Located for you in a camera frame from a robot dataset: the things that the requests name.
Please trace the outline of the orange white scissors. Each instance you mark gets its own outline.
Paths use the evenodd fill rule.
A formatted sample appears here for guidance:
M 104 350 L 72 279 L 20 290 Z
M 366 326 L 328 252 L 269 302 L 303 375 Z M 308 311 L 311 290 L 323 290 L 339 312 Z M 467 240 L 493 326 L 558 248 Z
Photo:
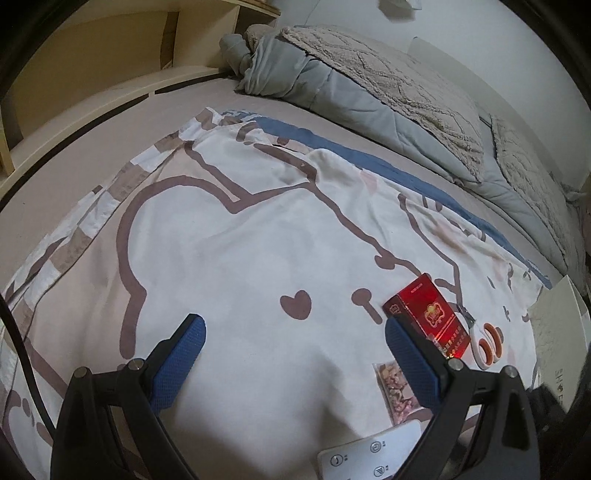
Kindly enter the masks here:
M 504 354 L 504 340 L 500 330 L 489 322 L 478 323 L 461 304 L 453 304 L 452 309 L 465 320 L 468 326 L 470 346 L 477 366 L 483 371 L 488 370 L 500 361 Z

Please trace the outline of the white remote control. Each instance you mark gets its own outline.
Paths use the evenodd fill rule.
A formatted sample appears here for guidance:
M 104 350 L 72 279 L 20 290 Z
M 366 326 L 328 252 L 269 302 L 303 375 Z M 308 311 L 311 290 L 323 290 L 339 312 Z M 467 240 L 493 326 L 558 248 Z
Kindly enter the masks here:
M 419 420 L 318 453 L 324 480 L 387 479 L 398 472 L 422 436 Z

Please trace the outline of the bag of pink snacks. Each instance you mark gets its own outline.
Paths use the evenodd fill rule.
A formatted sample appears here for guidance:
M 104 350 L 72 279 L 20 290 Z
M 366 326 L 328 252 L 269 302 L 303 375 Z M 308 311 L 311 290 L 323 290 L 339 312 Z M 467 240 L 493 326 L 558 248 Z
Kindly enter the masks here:
M 432 412 L 420 405 L 396 361 L 375 364 L 374 370 L 394 426 L 411 420 L 425 422 L 432 418 Z

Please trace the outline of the white cardboard box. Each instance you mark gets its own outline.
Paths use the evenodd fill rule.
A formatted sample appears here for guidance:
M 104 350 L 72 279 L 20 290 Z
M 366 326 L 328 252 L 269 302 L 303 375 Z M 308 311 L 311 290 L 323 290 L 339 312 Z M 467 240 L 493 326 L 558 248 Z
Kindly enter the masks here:
M 528 309 L 536 363 L 534 387 L 546 386 L 568 410 L 590 346 L 590 312 L 570 277 L 541 292 Z

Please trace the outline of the red cigarette pack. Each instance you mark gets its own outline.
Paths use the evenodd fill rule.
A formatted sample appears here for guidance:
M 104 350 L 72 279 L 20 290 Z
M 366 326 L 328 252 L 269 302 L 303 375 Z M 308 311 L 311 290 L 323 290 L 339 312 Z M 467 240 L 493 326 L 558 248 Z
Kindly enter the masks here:
M 383 310 L 389 317 L 408 317 L 446 358 L 461 359 L 469 346 L 468 332 L 427 273 L 387 300 Z

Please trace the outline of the cartoon bear blanket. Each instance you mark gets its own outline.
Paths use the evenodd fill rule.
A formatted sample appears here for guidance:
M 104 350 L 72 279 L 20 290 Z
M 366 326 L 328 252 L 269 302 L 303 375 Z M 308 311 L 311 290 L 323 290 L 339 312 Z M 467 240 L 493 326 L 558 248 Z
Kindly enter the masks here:
M 373 156 L 204 109 L 86 195 L 5 297 L 48 413 L 68 381 L 146 357 L 189 314 L 204 350 L 163 423 L 202 479 L 313 479 L 318 452 L 390 426 L 383 305 L 428 274 L 491 368 L 536 377 L 528 308 L 550 285 L 492 225 Z

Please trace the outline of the right beige quilted blanket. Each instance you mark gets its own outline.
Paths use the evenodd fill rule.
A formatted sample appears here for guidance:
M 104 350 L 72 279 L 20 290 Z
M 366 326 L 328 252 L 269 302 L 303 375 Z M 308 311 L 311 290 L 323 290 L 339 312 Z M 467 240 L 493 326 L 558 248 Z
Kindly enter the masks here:
M 562 254 L 578 254 L 579 241 L 566 198 L 534 147 L 507 120 L 491 117 L 497 163 L 512 188 L 549 230 Z

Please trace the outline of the beige quilted blanket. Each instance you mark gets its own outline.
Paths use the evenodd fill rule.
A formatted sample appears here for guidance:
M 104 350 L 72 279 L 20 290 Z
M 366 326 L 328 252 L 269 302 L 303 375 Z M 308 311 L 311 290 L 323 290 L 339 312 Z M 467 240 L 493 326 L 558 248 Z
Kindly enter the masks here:
M 281 35 L 420 125 L 455 155 L 477 182 L 483 180 L 478 110 L 462 88 L 410 55 L 346 29 L 291 26 L 283 27 Z
M 579 241 L 566 198 L 534 147 L 507 120 L 491 117 L 497 163 L 512 188 L 549 230 L 562 254 L 578 254 Z

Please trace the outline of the white headboard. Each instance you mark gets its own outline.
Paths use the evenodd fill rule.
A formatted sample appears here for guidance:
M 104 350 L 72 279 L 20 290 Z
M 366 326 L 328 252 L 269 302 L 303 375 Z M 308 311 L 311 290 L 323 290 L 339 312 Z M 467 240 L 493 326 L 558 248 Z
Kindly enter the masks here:
M 410 43 L 408 54 L 460 87 L 484 112 L 496 116 L 503 114 L 502 98 L 483 79 L 448 53 L 416 36 Z

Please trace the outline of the left beige quilted blanket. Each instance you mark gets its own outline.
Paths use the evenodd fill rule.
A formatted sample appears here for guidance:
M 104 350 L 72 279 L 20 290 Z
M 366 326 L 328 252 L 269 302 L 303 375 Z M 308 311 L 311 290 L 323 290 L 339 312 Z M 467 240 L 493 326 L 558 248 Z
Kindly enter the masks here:
M 291 26 L 283 27 L 281 35 L 420 125 L 455 155 L 477 182 L 483 180 L 478 110 L 462 88 L 410 55 L 346 29 Z

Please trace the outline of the wooden side shelf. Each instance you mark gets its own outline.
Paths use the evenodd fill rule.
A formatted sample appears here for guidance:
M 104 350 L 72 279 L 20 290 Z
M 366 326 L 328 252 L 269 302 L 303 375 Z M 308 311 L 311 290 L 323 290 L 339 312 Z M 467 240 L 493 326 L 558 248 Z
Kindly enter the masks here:
M 224 69 L 218 42 L 269 1 L 4 1 L 1 196 L 111 113 Z

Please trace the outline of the grey folded duvet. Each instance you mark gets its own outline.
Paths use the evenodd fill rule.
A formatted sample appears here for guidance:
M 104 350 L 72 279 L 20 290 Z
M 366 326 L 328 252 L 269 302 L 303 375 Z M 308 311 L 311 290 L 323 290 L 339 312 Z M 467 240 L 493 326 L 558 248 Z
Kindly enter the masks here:
M 399 153 L 478 196 L 518 229 L 562 274 L 582 282 L 586 250 L 576 202 L 580 195 L 559 182 L 543 149 L 524 128 L 511 123 L 534 147 L 563 192 L 573 218 L 580 252 L 564 256 L 544 223 L 512 188 L 496 159 L 491 117 L 477 104 L 484 146 L 483 180 L 477 182 L 460 160 L 417 123 L 394 112 L 365 88 L 291 44 L 281 30 L 263 24 L 221 38 L 221 55 L 239 79 L 243 93 L 281 99 L 354 131 Z

